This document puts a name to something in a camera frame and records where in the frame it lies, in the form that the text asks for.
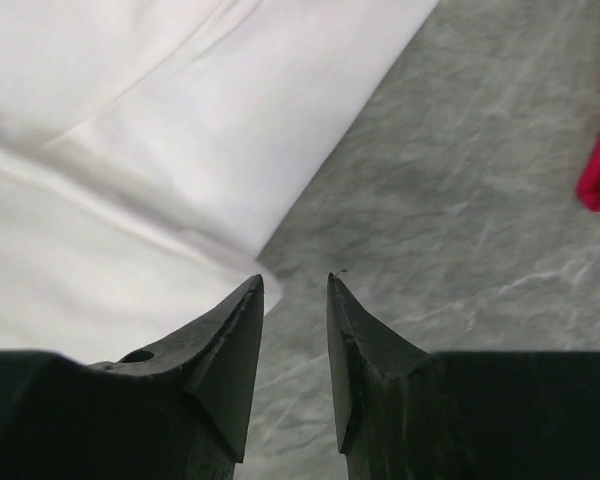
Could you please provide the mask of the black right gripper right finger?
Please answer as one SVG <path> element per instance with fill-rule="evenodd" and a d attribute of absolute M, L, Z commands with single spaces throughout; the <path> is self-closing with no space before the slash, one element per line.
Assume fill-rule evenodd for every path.
<path fill-rule="evenodd" d="M 352 479 L 600 479 L 600 352 L 428 353 L 335 275 L 327 337 Z"/>

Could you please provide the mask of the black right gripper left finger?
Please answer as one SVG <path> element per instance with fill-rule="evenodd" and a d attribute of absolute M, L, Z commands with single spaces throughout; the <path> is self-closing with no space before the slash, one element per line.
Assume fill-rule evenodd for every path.
<path fill-rule="evenodd" d="M 263 318 L 256 275 L 116 362 L 0 351 L 0 479 L 232 478 Z"/>

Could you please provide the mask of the white t shirt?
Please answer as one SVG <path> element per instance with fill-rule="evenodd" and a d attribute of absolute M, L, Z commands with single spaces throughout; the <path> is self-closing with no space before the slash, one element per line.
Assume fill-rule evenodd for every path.
<path fill-rule="evenodd" d="M 431 1 L 0 1 L 0 349 L 115 360 L 258 255 Z"/>

